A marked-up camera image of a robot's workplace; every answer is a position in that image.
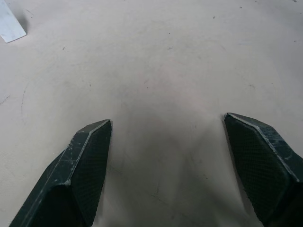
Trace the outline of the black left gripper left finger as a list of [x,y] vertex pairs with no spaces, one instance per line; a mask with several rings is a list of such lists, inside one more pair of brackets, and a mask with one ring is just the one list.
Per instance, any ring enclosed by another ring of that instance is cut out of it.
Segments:
[[10,226],[92,226],[105,181],[111,134],[108,119],[77,131],[45,169]]

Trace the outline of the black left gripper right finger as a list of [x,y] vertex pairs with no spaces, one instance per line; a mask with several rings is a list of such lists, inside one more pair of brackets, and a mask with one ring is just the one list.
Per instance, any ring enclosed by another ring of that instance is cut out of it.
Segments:
[[270,125],[226,113],[224,124],[237,174],[265,227],[303,225],[303,159]]

